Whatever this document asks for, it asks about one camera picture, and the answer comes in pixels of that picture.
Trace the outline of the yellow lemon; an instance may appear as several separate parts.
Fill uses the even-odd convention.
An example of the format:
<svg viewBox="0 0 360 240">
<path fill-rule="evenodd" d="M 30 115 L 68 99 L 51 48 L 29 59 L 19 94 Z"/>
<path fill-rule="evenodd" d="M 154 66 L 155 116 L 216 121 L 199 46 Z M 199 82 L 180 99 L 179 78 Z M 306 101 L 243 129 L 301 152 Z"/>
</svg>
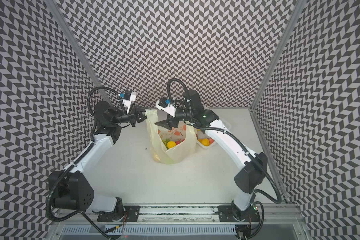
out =
<svg viewBox="0 0 360 240">
<path fill-rule="evenodd" d="M 174 148 L 176 145 L 177 145 L 176 142 L 173 142 L 173 141 L 169 141 L 169 142 L 167 142 L 167 144 L 166 144 L 167 149 Z"/>
</svg>

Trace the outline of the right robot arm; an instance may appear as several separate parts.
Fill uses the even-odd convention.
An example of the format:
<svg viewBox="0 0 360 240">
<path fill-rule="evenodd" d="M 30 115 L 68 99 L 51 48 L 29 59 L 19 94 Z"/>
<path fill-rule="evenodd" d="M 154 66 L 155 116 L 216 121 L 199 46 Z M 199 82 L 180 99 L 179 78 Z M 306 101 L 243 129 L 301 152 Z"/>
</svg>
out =
<svg viewBox="0 0 360 240">
<path fill-rule="evenodd" d="M 281 204 L 281 192 L 267 171 L 267 156 L 245 146 L 215 112 L 204 108 L 200 95 L 195 90 L 189 90 L 183 81 L 171 79 L 167 82 L 166 89 L 168 96 L 158 100 L 156 107 L 166 112 L 167 118 L 156 125 L 170 130 L 178 127 L 182 121 L 187 126 L 200 130 L 221 146 L 238 167 L 239 172 L 234 181 L 239 192 L 231 203 L 234 219 L 244 222 L 249 218 L 250 211 L 256 209 L 256 194 L 265 196 L 275 204 Z"/>
</svg>

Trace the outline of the yellow plastic bag orange print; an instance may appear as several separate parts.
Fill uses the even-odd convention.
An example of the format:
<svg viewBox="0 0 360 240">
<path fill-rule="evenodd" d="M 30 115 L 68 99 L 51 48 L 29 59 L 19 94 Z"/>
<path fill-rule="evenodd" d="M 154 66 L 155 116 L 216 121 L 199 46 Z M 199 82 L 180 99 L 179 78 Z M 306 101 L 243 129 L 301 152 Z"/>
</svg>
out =
<svg viewBox="0 0 360 240">
<path fill-rule="evenodd" d="M 166 165 L 177 164 L 194 154 L 197 146 L 196 130 L 182 122 L 168 130 L 156 125 L 158 111 L 147 110 L 147 130 L 154 161 Z"/>
</svg>

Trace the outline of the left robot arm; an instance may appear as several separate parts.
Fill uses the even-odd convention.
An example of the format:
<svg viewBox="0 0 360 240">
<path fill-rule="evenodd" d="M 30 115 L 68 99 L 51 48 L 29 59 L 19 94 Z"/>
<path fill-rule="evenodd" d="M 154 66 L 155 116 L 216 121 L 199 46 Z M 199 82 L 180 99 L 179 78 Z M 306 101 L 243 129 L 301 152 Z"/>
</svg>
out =
<svg viewBox="0 0 360 240">
<path fill-rule="evenodd" d="M 99 90 L 107 90 L 117 97 L 119 107 L 107 101 L 95 106 L 92 95 Z M 125 127 L 135 127 L 146 120 L 145 109 L 135 105 L 137 93 L 121 93 L 109 87 L 96 87 L 87 96 L 87 107 L 94 117 L 94 127 L 89 145 L 63 170 L 54 171 L 48 178 L 50 193 L 46 202 L 46 216 L 53 222 L 62 222 L 87 210 L 99 213 L 104 221 L 119 222 L 126 217 L 123 201 L 119 197 L 107 197 L 96 193 L 88 181 L 90 172 L 100 162 L 102 156 L 119 139 Z"/>
</svg>

